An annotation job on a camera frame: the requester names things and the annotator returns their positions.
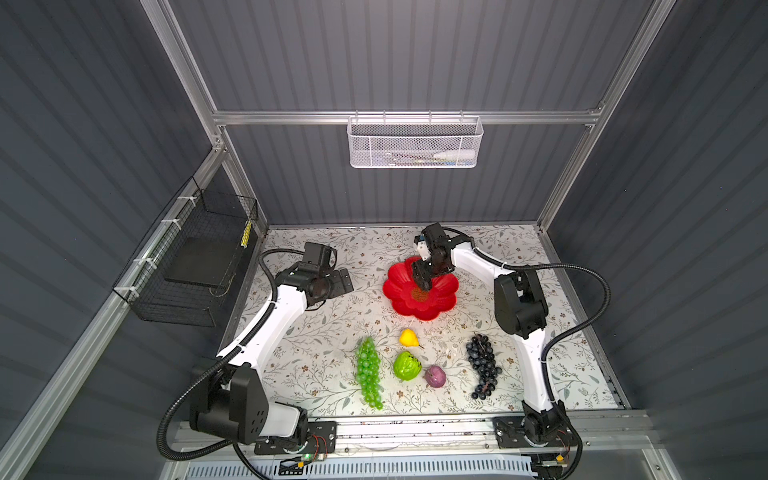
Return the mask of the yellow fake lemon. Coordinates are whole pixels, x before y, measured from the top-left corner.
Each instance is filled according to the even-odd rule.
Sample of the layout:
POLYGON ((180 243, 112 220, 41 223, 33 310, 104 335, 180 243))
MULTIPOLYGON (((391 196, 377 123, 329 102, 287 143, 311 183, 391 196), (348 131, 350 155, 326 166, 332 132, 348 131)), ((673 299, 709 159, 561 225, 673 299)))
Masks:
POLYGON ((411 329, 404 329, 401 332, 399 343, 407 348, 421 348, 421 343, 418 336, 411 329))

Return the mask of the purple fake fruit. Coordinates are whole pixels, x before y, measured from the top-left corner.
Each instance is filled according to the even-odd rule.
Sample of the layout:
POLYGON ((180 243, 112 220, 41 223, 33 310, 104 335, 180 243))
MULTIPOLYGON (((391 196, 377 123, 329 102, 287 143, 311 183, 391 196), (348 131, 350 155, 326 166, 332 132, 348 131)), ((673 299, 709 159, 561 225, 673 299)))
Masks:
POLYGON ((432 388, 442 388, 447 380, 444 370, 438 365, 429 366, 424 372, 424 379, 432 388))

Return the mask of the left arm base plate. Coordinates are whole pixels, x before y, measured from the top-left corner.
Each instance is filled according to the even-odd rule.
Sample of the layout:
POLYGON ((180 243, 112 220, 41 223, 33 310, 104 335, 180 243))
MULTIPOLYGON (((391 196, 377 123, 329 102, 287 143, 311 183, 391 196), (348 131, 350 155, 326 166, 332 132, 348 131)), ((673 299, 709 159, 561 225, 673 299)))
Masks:
POLYGON ((297 437, 268 437, 257 441, 253 447, 255 455, 327 455, 334 453, 338 438, 338 423, 335 421, 309 421, 299 428, 297 437))

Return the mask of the dark purple fake grapes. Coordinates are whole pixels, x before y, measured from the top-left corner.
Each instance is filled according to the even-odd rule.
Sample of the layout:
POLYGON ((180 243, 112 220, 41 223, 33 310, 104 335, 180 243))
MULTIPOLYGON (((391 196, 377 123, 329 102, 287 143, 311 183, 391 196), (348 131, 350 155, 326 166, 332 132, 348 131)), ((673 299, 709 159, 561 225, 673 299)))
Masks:
POLYGON ((478 375, 471 393, 473 400, 486 400, 495 392, 502 369, 497 365, 493 346, 487 335, 475 334, 465 345, 467 360, 478 375))

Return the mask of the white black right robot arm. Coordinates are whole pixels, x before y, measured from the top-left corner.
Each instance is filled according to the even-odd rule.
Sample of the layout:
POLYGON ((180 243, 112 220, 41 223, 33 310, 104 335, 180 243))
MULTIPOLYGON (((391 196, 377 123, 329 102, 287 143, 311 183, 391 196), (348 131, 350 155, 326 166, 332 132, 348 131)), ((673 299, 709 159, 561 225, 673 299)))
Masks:
POLYGON ((438 223, 414 237, 419 255, 412 266, 416 284, 429 291, 439 277, 456 269, 468 272, 493 289, 496 323, 512 337, 522 372, 522 429, 533 446, 543 447, 567 428, 564 406, 556 400, 542 354, 548 340, 548 304, 535 271, 515 267, 481 251, 474 239, 453 237, 438 223))

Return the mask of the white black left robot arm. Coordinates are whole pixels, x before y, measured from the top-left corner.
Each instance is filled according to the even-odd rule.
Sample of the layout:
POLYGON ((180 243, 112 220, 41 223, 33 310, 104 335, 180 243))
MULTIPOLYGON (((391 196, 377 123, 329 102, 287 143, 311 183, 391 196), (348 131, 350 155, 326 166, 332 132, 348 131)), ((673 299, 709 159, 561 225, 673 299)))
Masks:
POLYGON ((353 291, 345 268, 313 279, 304 272, 281 272, 276 298, 219 355, 238 353, 191 393, 190 427, 233 443, 250 445, 268 439, 303 445, 309 432, 307 411, 269 400, 261 375, 289 327, 309 306, 353 291))

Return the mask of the green fake custard apple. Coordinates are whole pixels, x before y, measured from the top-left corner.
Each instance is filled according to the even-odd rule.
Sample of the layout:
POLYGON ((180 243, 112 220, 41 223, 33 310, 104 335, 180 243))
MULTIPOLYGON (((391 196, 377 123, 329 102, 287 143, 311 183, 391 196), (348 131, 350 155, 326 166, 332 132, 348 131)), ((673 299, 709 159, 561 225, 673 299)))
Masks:
POLYGON ((422 371, 421 362, 410 352, 401 352, 393 362, 393 373, 402 381, 411 381, 417 378, 422 371))

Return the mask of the red flower-shaped fruit bowl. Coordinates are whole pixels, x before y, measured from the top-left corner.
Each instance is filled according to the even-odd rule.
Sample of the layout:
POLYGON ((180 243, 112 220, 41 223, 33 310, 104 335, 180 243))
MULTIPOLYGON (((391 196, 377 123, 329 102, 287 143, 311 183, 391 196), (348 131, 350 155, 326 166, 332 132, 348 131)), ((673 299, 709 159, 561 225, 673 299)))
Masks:
POLYGON ((448 274, 434 279, 429 291, 421 289, 412 277, 416 260, 417 257, 410 257, 392 265, 382 291, 399 315, 433 321, 456 306, 460 283, 455 275, 448 274))

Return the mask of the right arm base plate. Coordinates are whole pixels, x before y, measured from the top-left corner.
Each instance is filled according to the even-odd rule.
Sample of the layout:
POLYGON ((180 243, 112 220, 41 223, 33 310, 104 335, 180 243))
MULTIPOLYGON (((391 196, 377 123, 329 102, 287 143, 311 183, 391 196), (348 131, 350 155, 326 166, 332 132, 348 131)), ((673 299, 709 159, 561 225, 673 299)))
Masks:
POLYGON ((492 419, 497 444, 502 449, 577 446, 573 430, 558 416, 499 416, 492 419))

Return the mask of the green fake grapes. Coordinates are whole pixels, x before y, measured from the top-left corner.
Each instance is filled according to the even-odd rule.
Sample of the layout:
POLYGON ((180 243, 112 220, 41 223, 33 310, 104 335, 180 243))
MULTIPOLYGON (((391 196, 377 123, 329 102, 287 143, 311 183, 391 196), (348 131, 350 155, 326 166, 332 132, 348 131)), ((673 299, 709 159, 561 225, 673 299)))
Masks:
POLYGON ((380 391, 380 357, 371 337, 362 340, 356 351, 356 379, 361 388, 363 401, 369 407, 382 410, 380 391))

